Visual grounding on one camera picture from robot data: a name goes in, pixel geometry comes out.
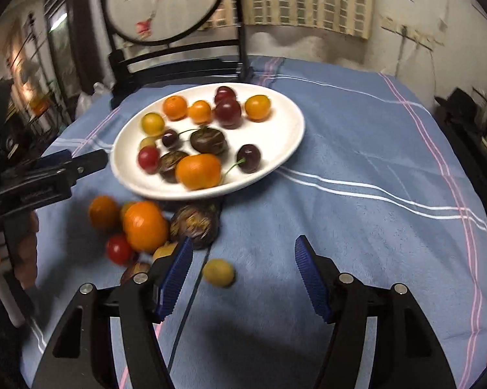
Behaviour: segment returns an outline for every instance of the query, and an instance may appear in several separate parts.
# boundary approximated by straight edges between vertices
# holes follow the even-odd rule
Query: finger
[[[18,256],[24,262],[34,261],[36,263],[38,254],[36,251],[36,245],[38,244],[38,239],[36,234],[27,235],[20,244],[18,244]]]
[[[36,264],[21,264],[14,268],[14,276],[24,289],[30,288],[36,282],[38,267]]]
[[[34,211],[30,213],[30,230],[35,233],[40,230],[40,221],[38,215]]]

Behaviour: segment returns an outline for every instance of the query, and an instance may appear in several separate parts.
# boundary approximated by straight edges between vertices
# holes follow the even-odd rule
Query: white stripe
[[[416,214],[416,215],[419,215],[419,216],[423,216],[425,218],[430,218],[430,219],[439,219],[439,220],[445,220],[445,219],[469,219],[471,220],[472,222],[474,222],[474,225],[476,225],[479,229],[481,229],[482,231],[486,231],[487,232],[487,228],[486,227],[483,227],[483,226],[480,226],[478,225],[478,223],[476,221],[474,221],[470,216],[463,216],[463,215],[448,215],[448,216],[440,216],[440,215],[429,215],[429,214],[424,214],[423,212],[419,212],[417,210],[413,210],[411,208],[408,208],[407,206],[404,206],[404,205],[401,205],[400,203],[397,203],[389,198],[386,198],[386,197],[382,197],[382,196],[375,196],[375,195],[372,195],[372,194],[362,194],[362,193],[350,193],[350,192],[347,192],[347,191],[339,191],[339,190],[332,190],[332,189],[327,189],[326,187],[322,187],[318,184],[315,184],[315,183],[307,183],[307,182],[303,182],[301,180],[298,180],[296,178],[292,178],[290,176],[288,176],[287,174],[285,174],[284,172],[281,172],[281,171],[278,171],[276,170],[276,172],[280,175],[282,175],[283,177],[291,180],[292,182],[295,182],[297,184],[301,184],[301,185],[306,185],[307,187],[315,187],[316,189],[318,190],[322,190],[322,191],[325,191],[325,192],[328,192],[328,193],[333,193],[334,195],[342,195],[342,196],[351,196],[351,197],[361,197],[361,198],[369,198],[369,199],[374,199],[374,200],[382,200],[384,202],[388,202],[388,203],[392,203],[393,205],[396,205],[398,207],[401,207],[403,209],[406,209],[408,211],[410,211],[411,213],[413,214]]]
[[[92,137],[90,140],[93,140],[95,141],[99,146],[102,146],[104,148],[112,148],[113,145],[109,144],[109,143],[105,143],[104,141],[102,141],[101,139],[99,139],[97,136],[94,136]],[[86,140],[85,139],[63,139],[61,137],[59,137],[58,139],[55,140],[56,142],[60,142],[60,143],[64,143],[64,142],[78,142],[78,143],[85,143]]]
[[[385,194],[387,194],[387,195],[389,195],[391,197],[394,197],[395,199],[400,200],[401,202],[408,203],[409,205],[413,205],[413,206],[418,206],[418,207],[421,207],[421,208],[424,208],[424,209],[429,209],[429,210],[459,210],[459,211],[461,211],[462,209],[466,209],[475,219],[478,219],[478,221],[481,223],[481,225],[483,225],[485,228],[487,228],[487,223],[482,218],[480,218],[478,215],[476,215],[473,211],[471,211],[470,208],[458,208],[456,206],[427,206],[427,205],[422,205],[421,203],[413,202],[411,200],[406,200],[405,198],[401,198],[401,197],[395,196],[394,194],[391,194],[389,191],[384,190],[383,188],[380,188],[380,187],[378,187],[376,185],[373,185],[373,184],[354,183],[354,182],[342,182],[340,180],[330,180],[328,178],[322,178],[322,177],[320,177],[318,175],[307,174],[306,172],[299,172],[299,171],[290,170],[290,169],[288,169],[288,168],[286,168],[284,166],[281,166],[280,168],[282,170],[291,172],[292,174],[301,175],[303,177],[315,178],[315,179],[318,179],[319,181],[322,181],[322,182],[325,182],[325,183],[342,184],[342,185],[353,185],[353,186],[356,186],[356,187],[366,187],[366,188],[369,188],[369,189],[380,190],[381,192],[383,192],[383,193],[385,193]]]
[[[32,321],[32,324],[34,324],[34,326],[38,330],[38,332],[40,332],[40,336],[42,337],[42,345],[44,346],[44,348],[47,348],[47,343],[45,342],[45,339],[43,338],[42,330],[40,329],[40,327],[38,326],[38,324],[36,323],[36,321],[33,317],[31,317],[30,320]]]
[[[42,347],[42,342],[40,341],[40,337],[38,336],[38,333],[35,331],[35,329],[30,324],[29,324],[29,327],[30,327],[32,333],[34,334],[34,336],[36,337],[36,339],[38,340],[38,350],[39,350],[39,352],[43,354],[44,347]]]
[[[383,100],[382,98],[379,98],[378,96],[375,96],[375,95],[372,95],[372,94],[369,94],[369,93],[366,93],[366,92],[361,92],[360,90],[341,88],[339,86],[330,85],[329,83],[315,82],[314,80],[301,79],[300,77],[295,77],[295,76],[276,75],[275,79],[292,79],[292,80],[299,80],[301,82],[314,83],[314,84],[319,85],[319,86],[327,86],[327,87],[330,87],[330,88],[346,90],[347,92],[359,93],[361,95],[370,96],[371,98],[375,98],[376,100],[379,100],[379,101],[382,101],[382,102],[386,102],[386,103],[395,103],[395,104],[398,104],[398,105],[403,105],[403,104],[406,103],[406,104],[409,104],[409,105],[413,105],[413,106],[419,107],[419,108],[423,109],[424,111],[426,111],[429,115],[432,116],[432,114],[421,103],[416,103],[416,102],[411,102],[411,101],[402,102],[402,101]]]
[[[51,146],[65,146],[65,147],[78,147],[81,146],[81,143],[79,142],[61,142],[61,141],[53,141],[51,143]]]
[[[110,153],[112,151],[112,148],[103,148],[102,146],[99,146],[97,144],[92,143],[92,141],[89,141],[87,143],[87,145],[90,145],[92,147],[92,149],[95,149],[95,150],[103,149],[107,153]],[[79,147],[82,146],[82,144],[81,143],[78,143],[78,142],[58,142],[58,141],[53,141],[51,143],[51,146],[59,146],[59,147],[64,147],[64,148],[79,148]]]

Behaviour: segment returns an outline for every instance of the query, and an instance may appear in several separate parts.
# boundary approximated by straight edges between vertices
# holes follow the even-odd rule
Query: red cherry tomato
[[[145,146],[139,151],[137,161],[146,174],[155,174],[159,169],[160,151],[155,146]]]
[[[133,259],[134,252],[124,234],[116,234],[108,239],[106,256],[113,263],[120,266],[125,266]]]
[[[216,90],[216,95],[214,96],[214,103],[215,105],[222,100],[227,98],[231,98],[232,100],[236,99],[236,92],[232,90],[229,86],[220,86]]]

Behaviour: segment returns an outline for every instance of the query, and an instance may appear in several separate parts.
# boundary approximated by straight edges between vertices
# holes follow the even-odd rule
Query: cherry tomato
[[[140,121],[144,133],[148,136],[160,136],[164,131],[164,119],[156,112],[149,112]]]
[[[155,174],[159,169],[160,151],[156,146],[144,146],[139,151],[137,161],[146,174]]]
[[[245,102],[245,112],[252,121],[262,121],[270,114],[270,99],[265,95],[254,95]]]
[[[116,234],[106,243],[106,256],[116,265],[125,266],[134,257],[134,252],[124,234]]]
[[[229,86],[220,86],[216,90],[216,95],[214,96],[214,103],[216,105],[220,101],[225,100],[227,98],[231,98],[232,100],[235,100],[236,92],[232,90]]]

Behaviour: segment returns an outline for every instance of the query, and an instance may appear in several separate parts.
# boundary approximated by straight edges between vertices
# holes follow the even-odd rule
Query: orange
[[[187,101],[179,95],[170,96],[164,101],[162,111],[171,121],[181,120],[187,115]]]
[[[249,120],[263,121],[270,115],[270,99],[265,95],[251,96],[244,108]]]
[[[211,122],[211,106],[206,101],[196,101],[187,110],[187,115],[195,124]]]
[[[212,153],[188,156],[177,164],[175,177],[188,190],[208,189],[220,184],[222,164]]]
[[[109,196],[98,196],[88,207],[88,217],[98,230],[115,228],[119,223],[119,206]]]
[[[130,206],[122,220],[126,239],[136,252],[152,254],[167,241],[169,228],[158,206],[137,202]]]

